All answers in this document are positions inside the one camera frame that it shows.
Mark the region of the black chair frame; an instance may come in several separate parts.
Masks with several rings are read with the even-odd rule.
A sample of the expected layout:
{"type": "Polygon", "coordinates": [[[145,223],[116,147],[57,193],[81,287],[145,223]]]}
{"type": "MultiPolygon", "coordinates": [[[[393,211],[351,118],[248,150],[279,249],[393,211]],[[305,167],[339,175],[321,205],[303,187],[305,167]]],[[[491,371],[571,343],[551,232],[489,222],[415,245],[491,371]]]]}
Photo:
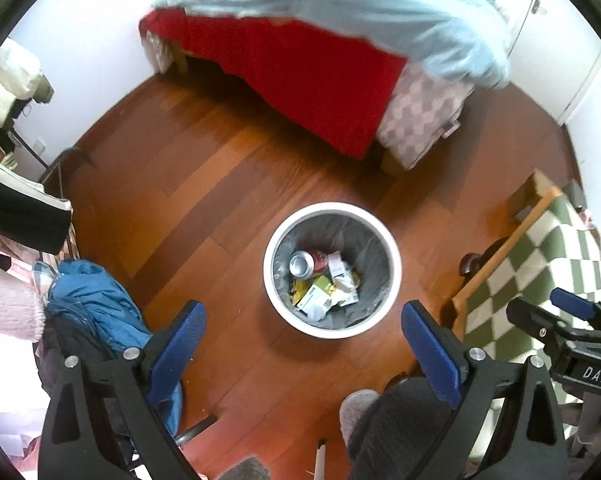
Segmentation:
{"type": "Polygon", "coordinates": [[[54,177],[58,177],[58,197],[64,198],[64,182],[63,182],[63,165],[66,162],[77,162],[76,166],[79,167],[82,164],[87,164],[91,167],[94,167],[94,161],[91,156],[82,148],[78,148],[78,146],[72,146],[71,148],[66,148],[61,151],[61,154],[58,155],[53,162],[50,163],[49,166],[43,170],[42,175],[38,179],[38,183],[40,183],[44,188],[50,182],[50,180],[54,177]]]}

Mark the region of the brown cardboard box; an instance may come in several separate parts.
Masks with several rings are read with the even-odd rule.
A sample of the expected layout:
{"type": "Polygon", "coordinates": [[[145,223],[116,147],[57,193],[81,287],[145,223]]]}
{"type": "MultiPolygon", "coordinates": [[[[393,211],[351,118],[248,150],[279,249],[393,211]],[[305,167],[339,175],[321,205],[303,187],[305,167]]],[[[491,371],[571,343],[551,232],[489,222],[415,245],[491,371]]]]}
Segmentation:
{"type": "Polygon", "coordinates": [[[535,168],[523,184],[508,198],[509,215],[522,223],[536,205],[551,192],[561,193],[558,185],[535,168]]]}

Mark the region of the checkered pink grey mattress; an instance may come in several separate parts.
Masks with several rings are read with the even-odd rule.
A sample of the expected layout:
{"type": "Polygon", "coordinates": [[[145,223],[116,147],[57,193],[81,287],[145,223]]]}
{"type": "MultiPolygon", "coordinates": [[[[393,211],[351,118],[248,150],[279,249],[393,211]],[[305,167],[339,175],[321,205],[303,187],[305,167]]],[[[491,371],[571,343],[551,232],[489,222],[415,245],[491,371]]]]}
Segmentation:
{"type": "Polygon", "coordinates": [[[473,84],[433,78],[407,62],[377,130],[377,140],[404,170],[413,168],[441,139],[460,128],[473,84]]]}

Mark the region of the yellow snack wrapper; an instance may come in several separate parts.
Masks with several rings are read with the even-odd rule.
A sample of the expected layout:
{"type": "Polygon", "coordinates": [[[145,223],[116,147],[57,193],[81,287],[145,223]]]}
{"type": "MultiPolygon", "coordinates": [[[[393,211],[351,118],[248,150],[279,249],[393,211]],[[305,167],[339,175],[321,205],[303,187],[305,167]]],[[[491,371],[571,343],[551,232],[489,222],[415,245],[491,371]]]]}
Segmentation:
{"type": "Polygon", "coordinates": [[[307,294],[309,287],[311,286],[310,280],[295,280],[292,288],[292,304],[297,306],[307,294]]]}

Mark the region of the green white cardboard box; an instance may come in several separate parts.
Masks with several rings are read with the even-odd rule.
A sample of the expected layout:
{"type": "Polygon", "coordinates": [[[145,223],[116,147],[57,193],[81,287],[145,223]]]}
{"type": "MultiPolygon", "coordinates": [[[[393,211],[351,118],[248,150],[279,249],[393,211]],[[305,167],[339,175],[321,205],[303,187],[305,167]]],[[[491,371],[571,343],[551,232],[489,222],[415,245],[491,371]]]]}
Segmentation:
{"type": "Polygon", "coordinates": [[[319,322],[332,308],[334,285],[326,275],[318,276],[296,308],[311,322],[319,322]]]}

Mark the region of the wooden bed frame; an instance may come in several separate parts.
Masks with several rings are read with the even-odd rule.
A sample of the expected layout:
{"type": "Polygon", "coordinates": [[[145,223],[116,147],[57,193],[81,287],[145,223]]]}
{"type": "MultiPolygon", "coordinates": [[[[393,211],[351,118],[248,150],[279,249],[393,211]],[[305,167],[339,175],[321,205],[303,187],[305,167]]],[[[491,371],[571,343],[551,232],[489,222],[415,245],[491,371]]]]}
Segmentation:
{"type": "Polygon", "coordinates": [[[179,72],[182,74],[189,73],[189,64],[186,59],[186,53],[180,49],[174,49],[172,50],[172,56],[174,57],[174,62],[176,62],[179,72]]]}

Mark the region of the dark trouser leg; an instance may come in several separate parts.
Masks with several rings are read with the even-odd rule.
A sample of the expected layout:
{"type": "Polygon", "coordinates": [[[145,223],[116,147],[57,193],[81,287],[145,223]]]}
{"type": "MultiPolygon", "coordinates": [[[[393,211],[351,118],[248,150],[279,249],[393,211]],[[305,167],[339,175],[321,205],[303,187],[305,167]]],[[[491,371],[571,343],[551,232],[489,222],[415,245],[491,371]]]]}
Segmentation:
{"type": "Polygon", "coordinates": [[[351,479],[407,479],[453,414],[429,382],[411,377],[380,393],[349,438],[351,479]]]}

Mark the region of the red blue printed packet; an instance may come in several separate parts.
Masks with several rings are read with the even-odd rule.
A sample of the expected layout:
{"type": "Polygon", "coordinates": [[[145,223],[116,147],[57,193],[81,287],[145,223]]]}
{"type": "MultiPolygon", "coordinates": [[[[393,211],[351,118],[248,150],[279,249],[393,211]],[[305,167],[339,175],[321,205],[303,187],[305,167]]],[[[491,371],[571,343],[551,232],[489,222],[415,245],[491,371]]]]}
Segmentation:
{"type": "Polygon", "coordinates": [[[330,287],[332,306],[347,307],[357,304],[360,278],[342,258],[340,252],[332,252],[328,256],[328,273],[332,283],[330,287]]]}

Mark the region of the grey fuzzy right slipper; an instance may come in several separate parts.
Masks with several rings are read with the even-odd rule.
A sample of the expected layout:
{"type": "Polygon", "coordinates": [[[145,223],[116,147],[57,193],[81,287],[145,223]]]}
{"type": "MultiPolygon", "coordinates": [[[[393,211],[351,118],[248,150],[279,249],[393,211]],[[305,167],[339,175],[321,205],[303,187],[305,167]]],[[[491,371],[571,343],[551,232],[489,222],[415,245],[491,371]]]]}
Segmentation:
{"type": "Polygon", "coordinates": [[[358,420],[366,410],[378,400],[380,393],[372,389],[360,389],[349,393],[343,400],[339,409],[341,434],[348,446],[349,438],[354,432],[358,420]]]}

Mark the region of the red cola can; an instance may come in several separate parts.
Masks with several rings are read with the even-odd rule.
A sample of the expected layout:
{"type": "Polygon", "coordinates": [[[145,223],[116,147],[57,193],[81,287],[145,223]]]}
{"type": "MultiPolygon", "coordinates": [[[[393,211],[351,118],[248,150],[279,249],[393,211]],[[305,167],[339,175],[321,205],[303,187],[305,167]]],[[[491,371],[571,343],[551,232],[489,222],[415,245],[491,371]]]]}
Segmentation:
{"type": "Polygon", "coordinates": [[[328,256],[319,250],[298,250],[291,255],[288,270],[296,280],[306,281],[325,272],[328,256]]]}

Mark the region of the blue jacket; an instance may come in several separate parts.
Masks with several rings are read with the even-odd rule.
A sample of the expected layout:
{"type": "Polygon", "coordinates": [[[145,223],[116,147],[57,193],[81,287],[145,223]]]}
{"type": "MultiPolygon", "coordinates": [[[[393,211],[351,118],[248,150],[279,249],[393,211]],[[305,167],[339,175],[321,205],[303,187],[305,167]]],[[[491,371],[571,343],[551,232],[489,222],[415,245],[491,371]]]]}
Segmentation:
{"type": "Polygon", "coordinates": [[[107,270],[84,259],[63,260],[36,350],[42,388],[52,392],[69,356],[104,362],[144,348],[151,338],[141,311],[107,270]]]}

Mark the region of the white green jacket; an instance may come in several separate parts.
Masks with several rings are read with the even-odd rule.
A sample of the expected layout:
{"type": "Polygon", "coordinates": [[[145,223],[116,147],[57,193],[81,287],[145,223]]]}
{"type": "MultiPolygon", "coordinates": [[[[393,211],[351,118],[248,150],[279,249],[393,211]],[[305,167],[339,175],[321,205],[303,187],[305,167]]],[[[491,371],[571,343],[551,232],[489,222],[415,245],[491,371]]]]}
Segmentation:
{"type": "Polygon", "coordinates": [[[38,56],[6,38],[0,47],[0,128],[5,126],[17,101],[49,103],[53,95],[54,89],[38,56]]]}

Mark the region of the black white cloth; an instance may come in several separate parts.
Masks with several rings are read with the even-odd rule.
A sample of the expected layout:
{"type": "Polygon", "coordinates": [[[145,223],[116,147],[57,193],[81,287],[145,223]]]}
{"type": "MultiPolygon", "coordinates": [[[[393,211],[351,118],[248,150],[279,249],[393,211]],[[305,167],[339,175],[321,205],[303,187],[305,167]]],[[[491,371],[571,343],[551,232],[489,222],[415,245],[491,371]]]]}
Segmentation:
{"type": "Polygon", "coordinates": [[[73,206],[65,198],[0,164],[0,234],[39,252],[58,254],[72,226],[73,206]]]}

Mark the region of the light blue duvet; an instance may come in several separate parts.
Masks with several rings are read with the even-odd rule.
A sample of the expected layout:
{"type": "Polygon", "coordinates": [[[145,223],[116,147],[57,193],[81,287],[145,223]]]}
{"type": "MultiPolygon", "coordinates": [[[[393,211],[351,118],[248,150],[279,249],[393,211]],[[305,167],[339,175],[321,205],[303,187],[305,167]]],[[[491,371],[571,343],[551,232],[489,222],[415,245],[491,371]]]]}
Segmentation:
{"type": "Polygon", "coordinates": [[[208,18],[291,18],[483,87],[510,79],[511,36],[495,0],[156,0],[208,18]]]}

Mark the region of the grey fuzzy slipper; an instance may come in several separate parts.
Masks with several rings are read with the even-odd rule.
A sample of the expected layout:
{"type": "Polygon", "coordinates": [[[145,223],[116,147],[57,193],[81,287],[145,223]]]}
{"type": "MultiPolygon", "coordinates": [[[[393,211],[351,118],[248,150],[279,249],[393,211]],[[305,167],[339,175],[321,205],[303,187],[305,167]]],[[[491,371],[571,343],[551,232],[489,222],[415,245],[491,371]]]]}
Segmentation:
{"type": "Polygon", "coordinates": [[[339,409],[341,434],[348,446],[349,438],[354,432],[358,420],[366,410],[378,400],[380,393],[372,389],[360,389],[349,393],[343,400],[339,409]]]}
{"type": "Polygon", "coordinates": [[[256,456],[245,457],[218,477],[218,480],[270,480],[270,471],[256,456]]]}

